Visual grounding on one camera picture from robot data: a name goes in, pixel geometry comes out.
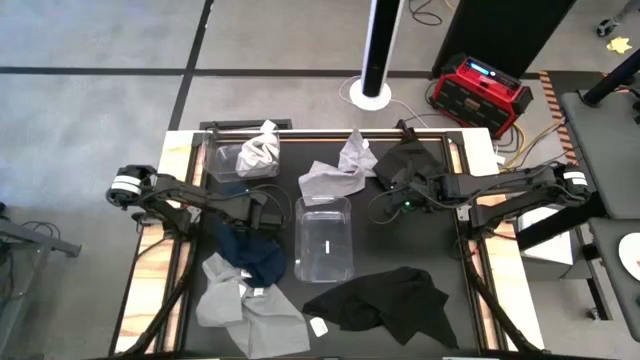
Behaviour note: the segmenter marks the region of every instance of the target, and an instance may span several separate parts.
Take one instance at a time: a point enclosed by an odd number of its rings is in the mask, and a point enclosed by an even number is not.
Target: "black pole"
[[[584,101],[589,106],[597,105],[605,96],[609,95],[625,80],[631,78],[640,70],[640,49],[636,50],[627,60],[618,65],[613,71],[589,90],[584,96]]]

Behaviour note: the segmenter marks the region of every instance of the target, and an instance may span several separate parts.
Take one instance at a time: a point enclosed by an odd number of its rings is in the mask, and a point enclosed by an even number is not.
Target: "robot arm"
[[[152,184],[152,176],[155,176],[155,184]],[[237,229],[277,230],[283,223],[281,215],[264,213],[269,200],[264,193],[216,194],[171,175],[158,174],[151,166],[127,165],[118,169],[106,197],[109,203],[123,210],[138,206],[160,220],[165,230],[176,230],[180,234],[189,233],[192,215],[187,209],[175,208],[167,201],[214,212]]]
[[[589,198],[584,174],[569,165],[543,165],[487,176],[425,175],[412,168],[409,164],[394,178],[391,189],[398,191],[392,194],[387,211],[455,209],[460,220],[468,221],[471,237],[491,232],[504,219],[541,206],[578,206]],[[508,193],[519,195],[493,206],[473,204],[480,196]]]

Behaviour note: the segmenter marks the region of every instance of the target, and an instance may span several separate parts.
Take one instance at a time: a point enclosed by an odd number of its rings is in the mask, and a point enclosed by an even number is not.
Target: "black cloth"
[[[340,325],[346,331],[382,325],[402,345],[421,332],[450,348],[458,348],[444,312],[448,298],[435,287],[428,272],[402,267],[337,286],[307,302],[302,312]]]
[[[403,140],[394,145],[373,167],[378,180],[389,190],[396,183],[422,181],[447,173],[445,165],[420,140]]]

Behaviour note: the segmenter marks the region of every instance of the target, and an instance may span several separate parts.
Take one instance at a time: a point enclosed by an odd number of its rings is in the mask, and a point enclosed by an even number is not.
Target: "gray carpet floor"
[[[623,0],[579,1],[530,71],[610,71],[627,55],[608,52],[593,34]],[[0,66],[183,68],[204,0],[0,0]],[[198,68],[359,69],[368,0],[216,0]],[[405,9],[391,68],[430,70],[453,14],[443,1],[428,10],[444,26],[415,23]],[[630,15],[617,35],[640,33]],[[631,36],[631,45],[640,46]],[[410,117],[399,103],[363,113],[337,92],[346,79],[196,77],[180,129],[201,121],[290,118],[296,128],[383,128]],[[53,254],[39,283],[15,353],[47,359],[106,355],[137,235],[104,191],[119,166],[156,165],[181,77],[0,75],[0,200],[17,222],[59,225],[83,244],[77,259]],[[394,99],[430,114],[426,80],[389,79]],[[518,120],[531,139],[551,124],[539,81]],[[441,116],[431,127],[454,127]],[[552,135],[525,165],[562,153]],[[615,298],[615,320],[592,323],[584,282],[532,283],[543,337],[559,353],[635,359]]]

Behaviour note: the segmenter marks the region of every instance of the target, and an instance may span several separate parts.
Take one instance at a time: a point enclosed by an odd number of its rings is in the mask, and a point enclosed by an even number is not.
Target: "yellow object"
[[[516,153],[519,154],[522,152],[524,145],[527,143],[527,135],[524,134],[524,131],[520,126],[518,126],[518,124],[513,123],[513,127],[516,128],[516,131],[520,133],[520,137],[522,138],[522,142],[520,143],[520,147],[518,147],[518,152]]]
[[[456,11],[456,8],[455,8],[453,5],[451,5],[451,3],[449,2],[449,0],[444,0],[444,2],[445,2],[445,3],[447,3],[447,6],[449,7],[449,9],[451,9],[451,10],[453,10],[453,11]]]
[[[624,54],[624,52],[629,49],[631,49],[631,45],[629,45],[629,38],[623,38],[621,36],[618,36],[607,44],[607,50],[615,51],[618,54]]]

